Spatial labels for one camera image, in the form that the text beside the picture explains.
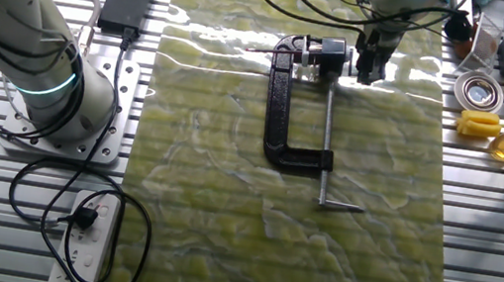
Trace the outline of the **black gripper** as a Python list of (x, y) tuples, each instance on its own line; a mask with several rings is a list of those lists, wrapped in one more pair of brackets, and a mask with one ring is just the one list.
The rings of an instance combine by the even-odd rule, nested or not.
[(371, 85), (384, 79), (385, 64), (400, 44), (401, 34), (368, 26), (363, 32), (365, 36), (356, 43), (359, 54), (355, 63), (356, 80)]

